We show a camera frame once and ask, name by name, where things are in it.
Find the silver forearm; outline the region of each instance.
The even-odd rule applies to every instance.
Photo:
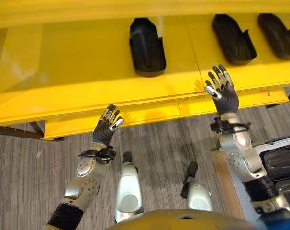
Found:
[[[229,123],[240,123],[236,113],[221,115],[221,120]],[[242,182],[251,181],[267,174],[262,166],[261,158],[254,151],[247,131],[236,127],[236,133],[220,135],[220,144],[226,152],[229,165]]]
[[[236,113],[224,114],[221,120],[240,123]],[[285,209],[290,213],[290,205],[267,175],[261,158],[251,145],[248,132],[241,131],[243,128],[240,127],[234,129],[236,132],[233,134],[220,135],[220,144],[226,152],[230,167],[243,182],[255,211],[266,214]]]
[[[106,146],[95,144],[91,150],[100,152]],[[65,196],[43,229],[75,229],[91,201],[97,196],[97,180],[104,174],[105,164],[94,157],[81,157],[75,177],[68,183]]]

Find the yellow surface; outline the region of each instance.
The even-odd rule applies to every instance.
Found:
[[[238,95],[240,108],[288,101],[283,90],[270,91],[269,94],[260,91],[241,92]],[[193,115],[216,113],[214,103],[209,96],[201,99],[189,99],[173,103],[120,107],[120,110],[121,116],[125,119],[123,127]],[[97,110],[90,115],[49,119],[45,123],[44,139],[52,140],[56,137],[91,132],[96,126],[101,113],[102,110]]]
[[[121,111],[120,116],[125,119],[123,127],[180,117],[180,109],[177,102],[127,106],[119,109]],[[90,132],[95,128],[102,111],[96,110],[90,115],[47,120],[45,122],[44,139]]]
[[[242,30],[250,29],[257,50],[258,57],[244,66],[227,64],[212,30],[213,15],[150,18],[163,37],[167,61],[156,78],[134,72],[128,42],[133,18],[1,29],[0,126],[89,114],[110,103],[203,96],[207,71],[218,63],[228,67],[238,92],[290,85],[290,60],[275,57],[257,15],[231,16]],[[279,16],[289,28],[290,14]]]
[[[276,15],[289,29],[290,14]],[[258,14],[229,14],[229,16],[237,21],[242,31],[249,29],[257,57],[242,66],[230,65],[212,28],[214,15],[186,16],[186,25],[203,82],[210,79],[208,71],[212,69],[213,64],[222,63],[231,74],[237,91],[290,84],[290,60],[281,60],[273,53],[257,23]]]
[[[0,28],[89,19],[225,12],[290,12],[290,0],[0,0]]]
[[[151,18],[167,68],[145,78],[133,68],[133,19],[9,28],[0,59],[0,125],[203,93],[183,17]]]

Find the gray carpet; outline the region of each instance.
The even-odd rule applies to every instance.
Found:
[[[239,111],[251,121],[253,142],[290,134],[290,102],[274,108]],[[114,223],[113,209],[121,158],[131,151],[139,169],[146,210],[184,208],[180,197],[189,162],[199,164],[198,179],[212,193],[216,212],[225,213],[209,152],[218,146],[210,131],[216,115],[196,116],[119,129],[112,140],[117,158],[100,180],[101,190],[78,229],[105,229]],[[74,176],[77,155],[91,145],[91,134],[48,142],[0,135],[0,229],[40,229],[48,222]]]

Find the robotic arm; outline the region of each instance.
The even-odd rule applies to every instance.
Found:
[[[104,174],[105,166],[114,160],[116,152],[109,145],[115,130],[124,122],[117,117],[119,110],[109,105],[102,114],[93,132],[93,145],[82,152],[73,178],[65,191],[59,206],[52,214],[44,230],[74,230],[78,226],[91,201],[100,189],[98,179]]]
[[[222,65],[213,66],[213,71],[219,80],[209,72],[214,86],[207,80],[205,91],[213,98],[220,117],[215,118],[211,130],[220,134],[229,165],[244,184],[255,211],[262,215],[264,222],[290,217],[290,205],[276,189],[251,145],[247,132],[250,123],[242,124],[236,114],[239,99],[229,73]]]

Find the black shoe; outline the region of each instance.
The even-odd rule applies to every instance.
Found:
[[[187,173],[183,181],[183,187],[180,193],[180,196],[184,199],[188,197],[188,193],[189,193],[190,183],[188,182],[188,178],[190,176],[195,178],[197,170],[198,170],[198,164],[195,161],[192,161],[190,165],[188,166]]]
[[[132,162],[132,154],[131,154],[131,152],[125,152],[124,155],[123,155],[122,164],[131,163],[131,162]]]

